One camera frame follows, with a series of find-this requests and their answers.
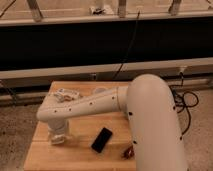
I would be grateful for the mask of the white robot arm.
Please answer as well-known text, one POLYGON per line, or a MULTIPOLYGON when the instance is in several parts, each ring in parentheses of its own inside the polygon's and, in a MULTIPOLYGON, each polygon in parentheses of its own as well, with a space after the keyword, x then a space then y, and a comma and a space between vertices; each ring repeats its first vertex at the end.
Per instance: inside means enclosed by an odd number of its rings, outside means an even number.
POLYGON ((126 86, 65 103, 49 94, 37 118, 60 133, 68 118, 116 111, 127 114, 136 171, 189 171, 172 91, 156 75, 143 74, 126 86))

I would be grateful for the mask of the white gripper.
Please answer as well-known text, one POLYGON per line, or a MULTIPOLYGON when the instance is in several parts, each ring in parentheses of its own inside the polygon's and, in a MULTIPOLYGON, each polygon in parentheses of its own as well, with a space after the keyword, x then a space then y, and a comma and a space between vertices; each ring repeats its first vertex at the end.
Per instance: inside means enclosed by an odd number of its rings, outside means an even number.
POLYGON ((69 134, 69 121, 67 119, 49 121, 48 131, 51 140, 64 140, 69 134))

